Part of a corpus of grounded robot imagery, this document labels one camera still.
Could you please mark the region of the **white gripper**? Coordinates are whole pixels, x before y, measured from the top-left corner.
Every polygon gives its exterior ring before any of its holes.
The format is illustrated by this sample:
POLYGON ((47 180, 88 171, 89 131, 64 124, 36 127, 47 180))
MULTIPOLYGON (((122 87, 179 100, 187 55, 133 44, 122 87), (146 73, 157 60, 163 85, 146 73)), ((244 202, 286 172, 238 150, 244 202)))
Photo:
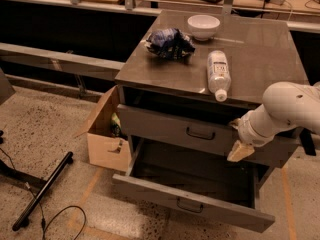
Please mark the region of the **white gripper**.
POLYGON ((271 117, 265 111, 250 110, 241 119, 232 120, 229 125, 238 129, 240 140, 237 140, 227 160, 239 162, 252 155, 254 147, 262 147, 274 139, 271 117))

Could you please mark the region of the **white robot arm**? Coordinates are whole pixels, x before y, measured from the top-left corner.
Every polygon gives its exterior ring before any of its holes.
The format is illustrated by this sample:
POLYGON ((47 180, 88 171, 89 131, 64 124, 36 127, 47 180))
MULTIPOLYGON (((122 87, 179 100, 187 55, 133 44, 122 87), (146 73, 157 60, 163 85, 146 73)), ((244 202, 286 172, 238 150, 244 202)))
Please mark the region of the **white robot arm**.
POLYGON ((238 131, 227 160, 239 162, 271 142, 280 133, 303 127, 320 134, 320 88, 277 82, 270 85, 262 96, 262 104, 230 124, 238 131))

